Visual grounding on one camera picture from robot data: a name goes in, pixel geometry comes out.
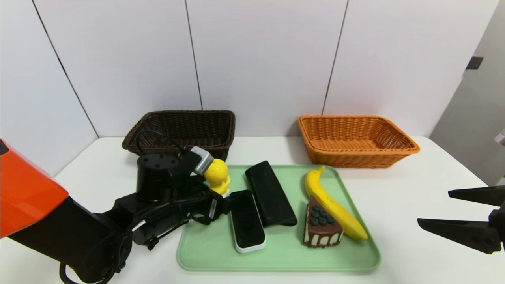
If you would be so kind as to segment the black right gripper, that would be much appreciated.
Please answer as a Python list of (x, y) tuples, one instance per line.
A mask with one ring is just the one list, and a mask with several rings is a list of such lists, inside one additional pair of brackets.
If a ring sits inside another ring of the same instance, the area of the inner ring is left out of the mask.
[(453, 189), (448, 196), (500, 208), (489, 214), (488, 221), (418, 218), (420, 228), (485, 254), (501, 251), (505, 242), (505, 186)]

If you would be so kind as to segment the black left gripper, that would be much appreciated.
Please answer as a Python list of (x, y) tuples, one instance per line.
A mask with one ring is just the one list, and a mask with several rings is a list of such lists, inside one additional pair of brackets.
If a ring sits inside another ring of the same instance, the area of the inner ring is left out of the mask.
[(232, 192), (225, 198), (216, 192), (205, 192), (186, 206), (188, 220), (203, 225), (210, 225), (220, 214), (229, 214), (241, 196), (241, 192)]

